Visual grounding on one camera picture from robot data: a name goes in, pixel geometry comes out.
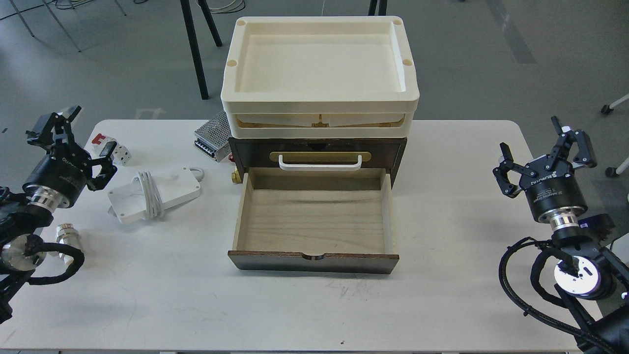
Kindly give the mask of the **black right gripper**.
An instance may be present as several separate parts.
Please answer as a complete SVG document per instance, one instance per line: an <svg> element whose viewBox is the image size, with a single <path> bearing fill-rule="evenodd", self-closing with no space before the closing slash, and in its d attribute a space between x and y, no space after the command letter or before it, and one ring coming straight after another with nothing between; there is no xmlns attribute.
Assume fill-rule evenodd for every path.
<svg viewBox="0 0 629 354"><path fill-rule="evenodd" d="M551 210L568 208L575 215L583 215L588 206L574 177L574 170L582 167L595 168L598 163L593 152L590 137L583 130L572 130L561 126L556 116L551 117L553 127L559 135L557 143L548 156L543 155L526 165L536 175L525 173L525 167L513 161L512 151L506 143L500 143L502 162L494 168L493 174L503 195L514 199L521 189L524 191L533 220L549 223L547 214ZM578 152L570 158L569 152L577 144ZM512 184L508 173L515 171L522 175L520 187Z"/></svg>

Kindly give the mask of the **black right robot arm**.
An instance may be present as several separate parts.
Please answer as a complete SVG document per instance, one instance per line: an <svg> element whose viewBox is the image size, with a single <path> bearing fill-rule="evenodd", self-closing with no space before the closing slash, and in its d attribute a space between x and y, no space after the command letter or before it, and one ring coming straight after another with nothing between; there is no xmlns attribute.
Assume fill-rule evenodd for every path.
<svg viewBox="0 0 629 354"><path fill-rule="evenodd" d="M524 315L566 332L585 354L626 354L628 345L628 267L602 245L615 226L606 214L582 219L588 210L575 179L578 168L596 167L589 135L560 125L552 117L558 139L549 154L524 165L513 161L509 145L493 174L501 192L526 195L533 220L552 227L549 240L526 237L508 247L498 276L503 291ZM518 250L535 246L530 282L545 301L568 309L577 327L552 318L516 294L507 278L507 264Z"/></svg>

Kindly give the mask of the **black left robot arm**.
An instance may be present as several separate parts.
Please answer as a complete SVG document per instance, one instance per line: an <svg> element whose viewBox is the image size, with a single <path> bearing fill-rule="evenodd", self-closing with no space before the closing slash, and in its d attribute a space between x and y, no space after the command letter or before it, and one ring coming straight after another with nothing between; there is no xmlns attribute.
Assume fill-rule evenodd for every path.
<svg viewBox="0 0 629 354"><path fill-rule="evenodd" d="M23 184L22 193L1 188L1 301L0 319L13 316L9 301L24 285L58 284L75 275L85 262L80 249L54 242L45 242L36 230L53 222L57 208L74 206L84 188L103 190L117 168L112 154L115 143L108 143L98 158L76 143L72 121L81 111L71 107L68 115L53 112L42 115L33 130L27 131L27 143L41 147L46 155ZM72 258L65 272L57 276L33 275L48 252L63 253Z"/></svg>

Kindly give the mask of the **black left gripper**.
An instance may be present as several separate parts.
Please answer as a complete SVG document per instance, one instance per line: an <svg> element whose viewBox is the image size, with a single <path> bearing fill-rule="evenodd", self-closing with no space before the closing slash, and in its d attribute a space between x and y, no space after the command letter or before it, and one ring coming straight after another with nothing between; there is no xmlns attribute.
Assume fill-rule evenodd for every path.
<svg viewBox="0 0 629 354"><path fill-rule="evenodd" d="M91 159L76 143L71 123L81 109L78 105L71 107L67 116L57 112L42 115L34 128L26 131L27 143L49 154L34 168L22 189L27 193L33 193L37 187L55 190L64 197L61 208L74 206L86 185L90 191L103 190L117 172L112 159L116 142L105 143L97 159ZM101 166L96 177L92 177L94 166Z"/></svg>

